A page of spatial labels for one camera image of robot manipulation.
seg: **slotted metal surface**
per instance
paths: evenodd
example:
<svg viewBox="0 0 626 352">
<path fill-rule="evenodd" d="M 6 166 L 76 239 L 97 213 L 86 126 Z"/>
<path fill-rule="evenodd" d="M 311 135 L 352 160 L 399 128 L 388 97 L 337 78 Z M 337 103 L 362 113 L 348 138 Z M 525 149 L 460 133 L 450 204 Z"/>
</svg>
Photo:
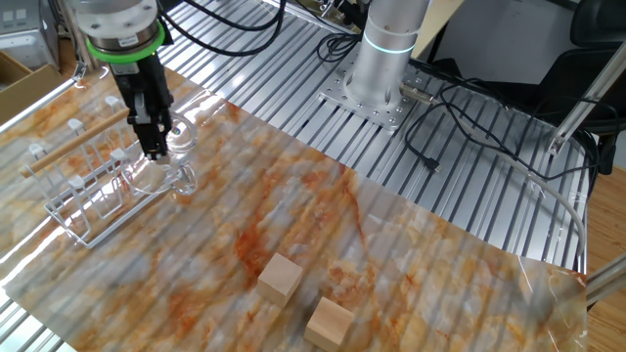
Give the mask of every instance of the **slotted metal surface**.
<svg viewBox="0 0 626 352">
<path fill-rule="evenodd" d="M 250 0 L 203 0 L 199 3 L 235 22 L 268 21 L 276 3 Z M 577 230 L 555 199 L 544 195 L 493 152 L 470 143 L 443 111 L 432 113 L 410 140 L 437 159 L 443 170 L 432 173 L 404 144 L 404 134 L 427 109 L 417 104 L 397 131 L 384 130 L 320 98 L 319 89 L 337 64 L 315 55 L 319 41 L 338 27 L 324 25 L 290 7 L 276 42 L 254 57 L 217 56 L 172 30 L 175 45 L 159 52 L 163 63 L 251 112 L 298 140 L 367 175 L 403 197 L 431 210 L 504 250 L 585 272 L 586 255 L 576 257 Z M 241 32 L 188 5 L 170 12 L 173 19 L 214 46 L 237 51 L 265 42 L 267 32 Z M 445 82 L 409 71 L 411 84 L 437 93 Z M 465 89 L 451 92 L 460 108 L 544 173 L 557 174 L 584 165 L 584 152 L 567 144 L 559 157 L 544 153 L 553 128 L 527 115 L 504 110 L 496 102 Z M 572 173 L 550 185 L 585 215 L 589 178 Z M 0 352 L 73 351 L 29 316 L 4 292 L 0 295 Z"/>
</svg>

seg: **plastic sheet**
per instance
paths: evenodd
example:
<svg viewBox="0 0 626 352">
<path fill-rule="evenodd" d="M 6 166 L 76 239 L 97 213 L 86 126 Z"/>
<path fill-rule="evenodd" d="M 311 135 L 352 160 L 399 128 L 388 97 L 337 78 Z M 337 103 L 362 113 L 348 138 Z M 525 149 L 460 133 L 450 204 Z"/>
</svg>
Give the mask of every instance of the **plastic sheet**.
<svg viewBox="0 0 626 352">
<path fill-rule="evenodd" d="M 112 114 L 85 79 L 0 145 L 0 284 L 78 351 L 308 351 L 325 296 L 352 311 L 346 351 L 584 350 L 585 277 L 462 231 L 175 73 L 194 123 L 192 195 L 167 192 L 93 249 L 47 218 L 17 169 L 29 143 Z M 255 292 L 274 252 L 304 268 L 285 309 Z"/>
</svg>

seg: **wooden cube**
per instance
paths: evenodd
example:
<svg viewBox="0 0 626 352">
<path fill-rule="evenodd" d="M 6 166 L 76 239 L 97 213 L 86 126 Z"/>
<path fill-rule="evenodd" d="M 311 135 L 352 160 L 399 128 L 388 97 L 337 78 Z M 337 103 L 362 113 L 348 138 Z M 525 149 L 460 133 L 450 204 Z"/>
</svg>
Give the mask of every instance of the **wooden cube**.
<svg viewBox="0 0 626 352">
<path fill-rule="evenodd" d="M 285 308 L 301 279 L 302 268 L 276 253 L 258 277 L 256 291 L 281 308 Z"/>
<path fill-rule="evenodd" d="M 354 315 L 322 297 L 306 325 L 304 339 L 328 352 L 336 352 L 348 332 Z"/>
</svg>

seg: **cardboard box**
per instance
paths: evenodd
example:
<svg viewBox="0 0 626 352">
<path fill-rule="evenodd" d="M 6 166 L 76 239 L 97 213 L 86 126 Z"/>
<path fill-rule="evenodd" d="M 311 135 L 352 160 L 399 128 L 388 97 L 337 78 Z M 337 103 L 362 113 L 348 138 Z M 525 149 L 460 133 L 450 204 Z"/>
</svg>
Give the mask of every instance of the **cardboard box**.
<svg viewBox="0 0 626 352">
<path fill-rule="evenodd" d="M 57 70 L 46 65 L 36 72 L 0 52 L 0 125 L 59 87 Z"/>
</svg>

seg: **wooden stick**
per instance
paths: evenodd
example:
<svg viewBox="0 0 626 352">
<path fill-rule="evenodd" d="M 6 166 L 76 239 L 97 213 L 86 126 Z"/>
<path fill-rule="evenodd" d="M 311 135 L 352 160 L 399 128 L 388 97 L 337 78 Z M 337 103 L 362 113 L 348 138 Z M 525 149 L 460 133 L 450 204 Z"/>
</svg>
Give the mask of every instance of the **wooden stick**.
<svg viewBox="0 0 626 352">
<path fill-rule="evenodd" d="M 67 153 L 75 150 L 76 148 L 80 147 L 81 144 L 89 141 L 90 139 L 96 137 L 97 135 L 103 133 L 107 128 L 115 125 L 116 123 L 118 123 L 121 119 L 125 118 L 126 116 L 128 116 L 128 109 L 124 109 L 119 111 L 118 113 L 114 114 L 113 116 L 107 118 L 106 120 L 100 122 L 99 124 L 97 124 L 94 128 L 87 130 L 87 132 L 81 134 L 80 136 L 74 138 L 73 140 L 71 140 L 68 143 L 65 143 L 64 145 L 60 146 L 59 148 L 53 150 L 50 154 L 47 154 L 46 156 L 40 158 L 39 160 L 35 161 L 32 165 L 30 165 L 30 168 L 28 167 L 23 167 L 20 170 L 20 173 L 22 174 L 22 176 L 24 178 L 28 178 L 30 176 L 32 176 L 33 173 L 37 173 L 39 171 L 41 171 L 43 168 L 45 168 L 46 166 L 50 165 L 51 163 L 57 161 L 60 157 L 66 155 Z"/>
</svg>

